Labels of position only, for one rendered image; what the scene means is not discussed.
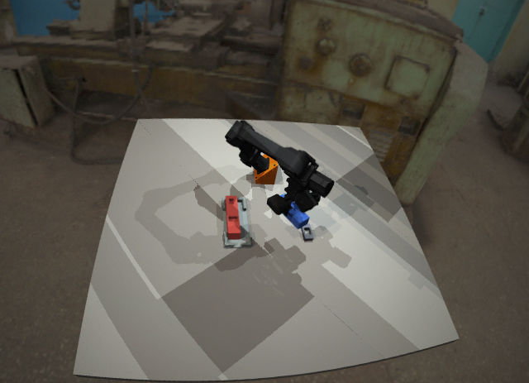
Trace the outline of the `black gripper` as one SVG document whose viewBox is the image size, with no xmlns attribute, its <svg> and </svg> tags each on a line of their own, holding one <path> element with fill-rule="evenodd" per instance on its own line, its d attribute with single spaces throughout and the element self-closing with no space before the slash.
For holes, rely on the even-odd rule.
<svg viewBox="0 0 529 383">
<path fill-rule="evenodd" d="M 286 180 L 288 182 L 288 187 L 284 188 L 284 191 L 286 194 L 284 195 L 284 198 L 280 196 L 279 194 L 275 194 L 267 199 L 267 205 L 277 214 L 284 214 L 285 216 L 288 216 L 289 210 L 293 209 L 291 206 L 292 204 L 292 195 L 294 194 L 295 190 L 298 192 L 303 192 L 306 190 L 306 187 L 304 188 L 301 185 L 294 184 L 290 177 Z"/>
</svg>

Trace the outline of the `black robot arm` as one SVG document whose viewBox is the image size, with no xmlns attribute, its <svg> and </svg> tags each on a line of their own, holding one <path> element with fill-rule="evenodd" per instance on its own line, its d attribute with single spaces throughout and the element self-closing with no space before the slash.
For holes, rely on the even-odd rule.
<svg viewBox="0 0 529 383">
<path fill-rule="evenodd" d="M 242 163 L 257 170 L 257 175 L 269 168 L 269 157 L 276 160 L 284 173 L 296 184 L 307 188 L 303 192 L 295 190 L 291 200 L 305 213 L 312 210 L 320 202 L 321 196 L 326 198 L 335 181 L 317 171 L 319 164 L 305 151 L 291 146 L 283 147 L 278 143 L 260 135 L 245 121 L 236 121 L 225 135 L 226 141 L 240 149 Z M 268 158 L 264 158 L 263 152 Z M 309 162 L 311 164 L 309 165 Z M 309 192 L 309 189 L 315 192 Z"/>
</svg>

